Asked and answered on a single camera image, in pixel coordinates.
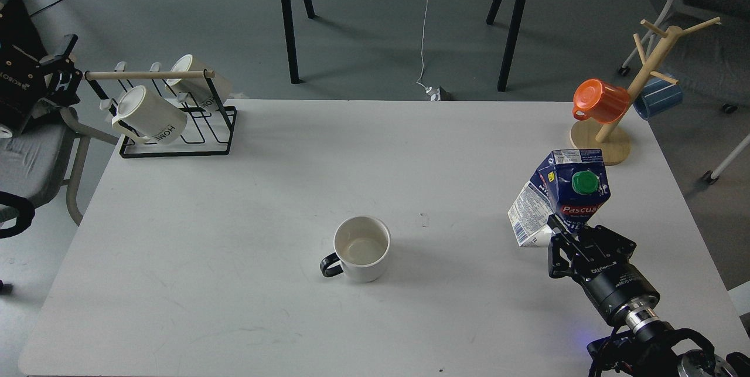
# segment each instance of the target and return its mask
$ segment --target blue mug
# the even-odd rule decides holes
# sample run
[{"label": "blue mug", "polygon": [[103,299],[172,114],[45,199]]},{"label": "blue mug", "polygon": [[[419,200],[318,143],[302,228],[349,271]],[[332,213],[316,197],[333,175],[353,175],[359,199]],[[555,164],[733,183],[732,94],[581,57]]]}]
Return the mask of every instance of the blue mug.
[{"label": "blue mug", "polygon": [[648,120],[682,102],[683,89],[680,86],[668,83],[661,78],[651,78],[638,98],[633,101],[633,107],[641,118]]}]

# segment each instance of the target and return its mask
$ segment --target gray floor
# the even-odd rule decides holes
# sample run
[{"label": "gray floor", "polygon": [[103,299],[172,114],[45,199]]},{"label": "gray floor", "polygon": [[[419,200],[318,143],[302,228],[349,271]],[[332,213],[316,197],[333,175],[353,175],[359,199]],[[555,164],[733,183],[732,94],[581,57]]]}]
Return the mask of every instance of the gray floor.
[{"label": "gray floor", "polygon": [[[25,1],[35,11],[54,0]],[[643,32],[638,22],[654,20],[661,8],[654,5],[664,0],[528,0],[505,93],[495,85],[512,4],[506,0],[496,24],[487,26],[490,1],[429,0],[425,85],[443,86],[458,100],[498,101],[570,101],[589,77],[627,86],[616,67],[632,50],[631,35]],[[193,53],[252,99],[424,99],[415,84],[424,0],[313,0],[320,16],[314,20],[305,17],[302,0],[292,2],[305,81],[300,85],[289,83],[279,0],[66,0],[36,16],[35,24],[48,48],[67,33],[78,34],[74,53],[82,70],[111,70],[119,61],[128,62],[129,70],[147,70],[152,62],[169,67]],[[118,94],[116,86],[105,89]],[[93,91],[84,84],[79,96],[81,121],[112,132]],[[712,97],[686,94],[683,105],[651,125],[724,284],[732,289],[750,280],[750,182],[743,173],[750,150],[715,185],[698,179],[750,132],[750,109],[727,116],[720,106]],[[534,118],[528,126],[535,126]],[[92,142],[82,209],[111,152],[107,144]],[[0,374],[19,375],[19,351],[75,229],[61,193],[38,209],[26,233],[0,241],[0,278],[14,285],[13,296],[0,299]],[[627,236],[659,237],[648,229]]]}]

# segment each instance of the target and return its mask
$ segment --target table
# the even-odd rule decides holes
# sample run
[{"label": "table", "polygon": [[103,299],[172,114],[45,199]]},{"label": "table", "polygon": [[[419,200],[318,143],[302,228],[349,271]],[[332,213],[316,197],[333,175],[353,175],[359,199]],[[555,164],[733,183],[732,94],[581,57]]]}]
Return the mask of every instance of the table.
[{"label": "table", "polygon": [[[487,19],[485,22],[487,25],[495,23],[495,17],[500,7],[500,3],[503,0],[492,0],[490,5],[490,11],[487,13]],[[305,12],[308,14],[309,19],[317,17],[315,14],[315,8],[313,8],[312,0],[303,0],[305,3]],[[523,17],[523,8],[526,6],[526,0],[515,0],[513,5],[513,14],[511,16],[511,22],[508,27],[508,38],[506,39],[506,48],[503,52],[503,63],[500,65],[500,73],[497,78],[497,90],[506,91],[508,85],[508,76],[511,71],[511,63],[513,62],[513,54],[515,53],[516,40],[518,38],[518,32],[520,30],[520,20]],[[299,78],[299,68],[297,65],[297,45],[295,43],[294,36],[294,19],[292,18],[292,1],[281,0],[281,13],[284,19],[284,38],[287,44],[287,62],[289,63],[289,80],[292,84],[299,84],[303,81]]]},{"label": "table", "polygon": [[[610,328],[506,216],[570,146],[569,103],[231,104],[228,156],[112,156],[24,373],[586,375],[586,344]],[[638,243],[662,319],[750,352],[648,124],[622,126],[634,150],[592,223]],[[359,214],[390,227],[390,267],[367,284],[322,277],[337,225]]]}]

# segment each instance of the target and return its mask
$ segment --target black metal rack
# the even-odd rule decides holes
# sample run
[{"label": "black metal rack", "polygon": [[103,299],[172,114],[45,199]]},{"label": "black metal rack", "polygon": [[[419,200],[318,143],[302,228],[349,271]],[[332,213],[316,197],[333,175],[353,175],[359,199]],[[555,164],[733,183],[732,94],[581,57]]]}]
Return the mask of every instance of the black metal rack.
[{"label": "black metal rack", "polygon": [[[134,140],[125,136],[120,143],[120,156],[123,158],[148,158],[148,157],[185,157],[185,156],[207,156],[207,155],[228,155],[232,148],[232,139],[234,137],[235,121],[237,110],[233,106],[224,106],[216,91],[212,78],[215,77],[213,70],[204,69],[202,72],[86,72],[84,74],[86,82],[102,101],[110,102],[107,109],[115,116],[117,114],[117,100],[107,96],[107,92],[102,89],[97,80],[117,80],[124,91],[134,88],[131,79],[150,80],[160,97],[161,93],[157,80],[164,83],[164,88],[169,89],[172,95],[182,106],[179,108],[187,113],[190,120],[187,122],[185,130],[182,131],[180,139],[171,144],[156,144],[155,142],[146,142],[145,144],[136,144]],[[185,101],[190,97],[197,106],[195,96],[192,93],[185,93],[184,97],[179,96],[171,86],[167,85],[166,80],[174,78],[183,79],[204,79],[211,89],[212,97],[218,106],[216,112],[207,112],[201,107],[191,107]],[[123,123],[123,126],[129,128],[136,135],[138,131]]]}]

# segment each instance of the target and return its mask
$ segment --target milk carton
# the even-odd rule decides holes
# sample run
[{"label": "milk carton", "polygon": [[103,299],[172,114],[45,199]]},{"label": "milk carton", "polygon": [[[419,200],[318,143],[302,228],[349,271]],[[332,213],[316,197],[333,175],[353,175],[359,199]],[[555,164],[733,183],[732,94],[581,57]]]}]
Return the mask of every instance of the milk carton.
[{"label": "milk carton", "polygon": [[602,150],[554,150],[523,185],[508,218],[519,246],[549,246],[550,214],[578,233],[609,198]]}]

